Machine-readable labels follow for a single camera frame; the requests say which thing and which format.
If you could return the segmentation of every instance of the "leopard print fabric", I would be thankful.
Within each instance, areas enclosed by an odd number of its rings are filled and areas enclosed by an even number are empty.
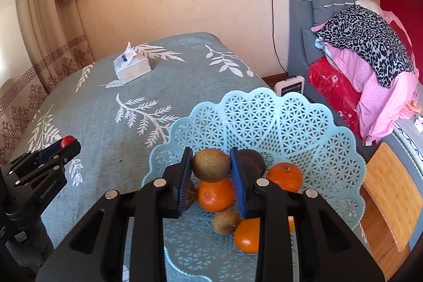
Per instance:
[[[373,68],[381,86],[390,88],[401,72],[414,72],[407,49],[391,26],[360,5],[342,10],[316,34],[334,47],[356,51]]]

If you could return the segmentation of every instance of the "pink blanket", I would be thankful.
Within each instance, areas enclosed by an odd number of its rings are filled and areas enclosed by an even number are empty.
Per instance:
[[[384,19],[388,23],[395,21],[407,33],[392,12],[384,12]],[[316,26],[311,30],[319,30],[324,25]],[[322,44],[328,47],[333,61],[348,78],[353,88],[361,93],[360,101],[357,104],[357,114],[360,134],[364,141],[379,141],[380,138],[392,133],[394,122],[397,119],[409,119],[414,115],[406,108],[406,105],[412,100],[416,100],[418,96],[416,87],[419,70],[416,67],[415,73],[402,72],[393,80],[391,88],[385,88],[379,84],[371,66],[355,51],[347,48],[338,49],[326,42],[322,42]]]

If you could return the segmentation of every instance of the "metal screw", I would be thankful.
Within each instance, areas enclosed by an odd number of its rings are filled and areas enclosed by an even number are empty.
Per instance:
[[[310,199],[315,199],[317,197],[317,195],[319,194],[316,190],[314,189],[307,189],[305,191],[305,194],[310,198]]]
[[[163,178],[157,178],[155,181],[154,181],[154,186],[156,186],[156,187],[158,187],[158,188],[160,188],[161,186],[165,186],[166,185],[166,180],[165,179],[163,179]]]
[[[104,195],[106,199],[111,200],[111,199],[114,199],[118,195],[118,192],[112,189],[107,191]]]
[[[257,183],[258,186],[268,186],[269,185],[269,180],[266,179],[266,178],[259,178],[255,182]]]

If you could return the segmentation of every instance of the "power cord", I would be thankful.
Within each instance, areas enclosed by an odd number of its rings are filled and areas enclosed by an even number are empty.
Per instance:
[[[282,70],[286,73],[286,70],[283,68],[281,61],[279,60],[278,52],[276,51],[276,44],[274,42],[274,11],[273,11],[273,0],[272,0],[272,40],[273,40],[273,48],[274,54],[278,58],[279,65],[281,66]]]

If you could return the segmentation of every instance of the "wooden table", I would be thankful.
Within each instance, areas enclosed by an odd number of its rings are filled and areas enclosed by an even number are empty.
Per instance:
[[[388,225],[398,251],[407,246],[423,199],[404,165],[383,142],[367,163],[364,187]]]

